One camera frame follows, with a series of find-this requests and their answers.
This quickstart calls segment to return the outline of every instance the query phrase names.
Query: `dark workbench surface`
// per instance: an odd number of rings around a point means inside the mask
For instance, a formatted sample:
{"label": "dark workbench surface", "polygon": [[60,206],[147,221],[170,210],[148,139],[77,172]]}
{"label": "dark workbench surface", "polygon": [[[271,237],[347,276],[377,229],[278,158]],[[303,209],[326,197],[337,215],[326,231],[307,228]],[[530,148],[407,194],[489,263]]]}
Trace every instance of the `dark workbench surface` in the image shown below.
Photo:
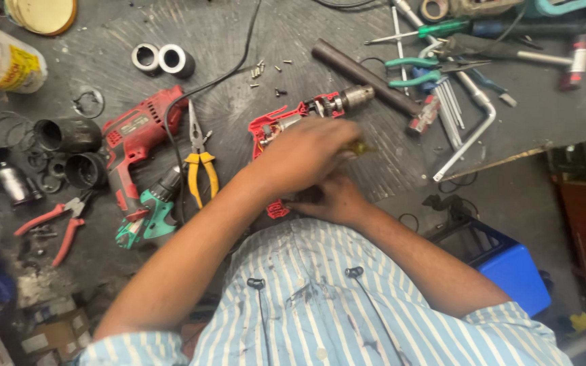
{"label": "dark workbench surface", "polygon": [[[185,90],[194,88],[225,73],[239,60],[254,1],[158,0],[151,3],[153,1],[135,1],[134,6],[129,6],[127,1],[81,0],[75,24],[65,34],[54,38],[34,35],[1,20],[0,28],[44,54],[49,78],[45,86],[32,95],[0,91],[0,111],[17,111],[31,120],[76,115],[70,108],[70,95],[87,84],[99,88],[105,96],[105,111],[95,120],[102,126],[160,88],[170,88],[176,83],[181,83]],[[404,20],[400,21],[400,26],[403,32],[411,30]],[[394,43],[374,46],[362,43],[391,34],[393,23],[385,1],[376,2],[363,11],[340,12],[312,0],[264,0],[246,67],[240,74],[193,98],[202,128],[214,130],[208,151],[217,158],[215,165],[221,187],[250,160],[252,139],[247,131],[250,121],[284,104],[294,107],[300,100],[352,85],[311,57],[311,48],[318,37],[354,59],[377,56],[387,60],[397,58]],[[567,54],[567,40],[538,41],[545,46],[545,53]],[[166,74],[157,78],[143,75],[130,62],[131,50],[141,42],[183,46],[196,59],[196,72],[185,81]],[[404,43],[406,56],[416,56],[427,45],[413,37]],[[256,80],[260,87],[250,89],[253,80],[249,67],[261,59],[265,60],[266,72]],[[293,60],[293,64],[282,64],[283,59]],[[371,63],[366,66],[371,70],[384,74],[381,64],[368,62]],[[274,64],[282,68],[281,73],[276,72]],[[586,74],[582,90],[560,93],[555,88],[563,71],[556,66],[495,61],[481,71],[508,88],[519,105],[514,109],[507,107],[495,93],[486,90],[497,107],[499,121],[448,176],[586,140]],[[471,103],[457,81],[452,84],[470,131],[485,116]],[[275,87],[289,94],[276,98]],[[433,173],[451,154],[438,121],[425,136],[412,139],[404,133],[408,116],[379,100],[350,118],[363,126],[368,142],[379,147],[378,153],[367,154],[348,166],[350,175],[371,201],[429,184]],[[182,154],[190,151],[185,121],[183,119],[177,137]],[[140,191],[175,163],[173,152],[166,144],[156,147],[151,155],[154,158],[140,163],[132,173]],[[206,184],[201,182],[200,186],[204,189]],[[12,272],[22,276],[22,294],[28,296],[22,304],[133,273],[145,260],[144,255],[120,249],[114,243],[122,216],[112,195],[105,191],[84,213],[86,226],[79,229],[71,253],[60,268],[50,268],[59,238],[45,243],[48,253],[40,260],[42,271],[38,277],[32,269],[14,264],[17,244],[11,240],[12,231],[76,194],[72,188],[63,189],[50,195],[44,203],[19,206],[11,211],[7,198],[0,191],[0,248],[11,263]],[[195,213],[192,202],[188,204],[188,211],[189,217]],[[59,236],[65,225],[66,219],[56,221],[54,229]]]}

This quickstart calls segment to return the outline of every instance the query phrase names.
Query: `striped shirt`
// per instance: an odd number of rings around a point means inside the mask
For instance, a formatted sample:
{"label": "striped shirt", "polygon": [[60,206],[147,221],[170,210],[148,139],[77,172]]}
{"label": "striped shirt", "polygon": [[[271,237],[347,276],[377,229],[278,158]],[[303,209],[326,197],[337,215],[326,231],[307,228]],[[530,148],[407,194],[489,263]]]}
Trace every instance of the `striped shirt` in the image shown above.
{"label": "striped shirt", "polygon": [[[348,277],[346,269],[357,266],[362,275]],[[249,287],[250,278],[264,279],[264,288]],[[351,229],[315,219],[287,221],[248,238],[232,257],[221,303],[193,359],[181,348],[175,333],[127,333],[88,346],[79,362],[571,365],[552,330],[531,320],[517,303],[462,319],[432,310],[376,246]]]}

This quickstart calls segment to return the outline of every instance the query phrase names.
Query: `pliers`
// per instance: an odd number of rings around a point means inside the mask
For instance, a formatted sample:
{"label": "pliers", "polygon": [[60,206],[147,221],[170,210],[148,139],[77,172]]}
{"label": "pliers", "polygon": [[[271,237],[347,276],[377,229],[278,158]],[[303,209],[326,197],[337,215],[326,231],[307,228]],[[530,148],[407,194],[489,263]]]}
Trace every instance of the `pliers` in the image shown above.
{"label": "pliers", "polygon": [[79,197],[76,197],[69,201],[68,203],[59,203],[55,205],[55,208],[51,212],[47,212],[42,216],[38,216],[37,218],[30,220],[29,222],[25,223],[21,226],[20,229],[14,233],[15,237],[22,237],[26,234],[30,229],[38,226],[39,224],[49,221],[57,216],[60,216],[64,212],[71,211],[72,218],[69,219],[69,224],[67,225],[67,230],[64,233],[64,238],[62,239],[62,245],[60,246],[60,250],[58,251],[58,255],[53,259],[52,266],[58,267],[60,263],[64,260],[69,253],[69,248],[72,246],[72,242],[74,241],[74,235],[76,234],[76,229],[78,226],[85,225],[85,220],[81,219],[81,214],[83,213],[83,209],[85,209],[85,205],[87,201],[93,196],[92,190],[87,190]]}
{"label": "pliers", "polygon": [[202,208],[202,200],[200,199],[200,193],[198,191],[198,166],[200,162],[205,166],[207,176],[210,179],[210,186],[212,188],[212,198],[216,197],[218,193],[218,176],[212,160],[215,157],[205,151],[204,139],[202,129],[198,124],[198,118],[196,118],[196,112],[193,108],[193,103],[189,101],[189,137],[191,138],[191,151],[192,153],[184,160],[189,163],[189,191],[191,195],[196,198],[198,208]]}
{"label": "pliers", "polygon": [[405,88],[420,85],[427,81],[440,80],[443,72],[453,72],[467,70],[468,68],[478,67],[491,63],[491,60],[453,60],[440,62],[435,57],[430,59],[418,59],[417,57],[404,57],[386,62],[386,67],[399,65],[413,65],[423,68],[429,68],[433,71],[428,72],[419,78],[410,80],[393,80],[388,83],[391,88]]}

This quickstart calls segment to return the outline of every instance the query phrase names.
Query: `shirt button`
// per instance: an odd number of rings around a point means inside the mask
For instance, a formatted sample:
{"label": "shirt button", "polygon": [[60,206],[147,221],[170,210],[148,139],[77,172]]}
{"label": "shirt button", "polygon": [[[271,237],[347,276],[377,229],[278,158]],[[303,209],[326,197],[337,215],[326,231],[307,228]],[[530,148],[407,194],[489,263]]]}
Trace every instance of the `shirt button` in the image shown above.
{"label": "shirt button", "polygon": [[318,348],[318,350],[316,351],[316,357],[318,358],[318,360],[323,361],[327,358],[327,350],[322,347]]}

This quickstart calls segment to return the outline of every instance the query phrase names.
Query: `person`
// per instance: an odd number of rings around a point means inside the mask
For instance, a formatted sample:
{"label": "person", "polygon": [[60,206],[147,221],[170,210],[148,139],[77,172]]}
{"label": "person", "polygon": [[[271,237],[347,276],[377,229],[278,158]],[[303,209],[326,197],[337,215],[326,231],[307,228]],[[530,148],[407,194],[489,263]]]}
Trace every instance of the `person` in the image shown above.
{"label": "person", "polygon": [[[500,288],[370,204],[339,165],[354,122],[305,118],[282,132],[132,278],[81,365],[539,365],[570,360]],[[188,318],[264,208],[318,185],[315,218],[249,237],[222,298],[182,352]]]}

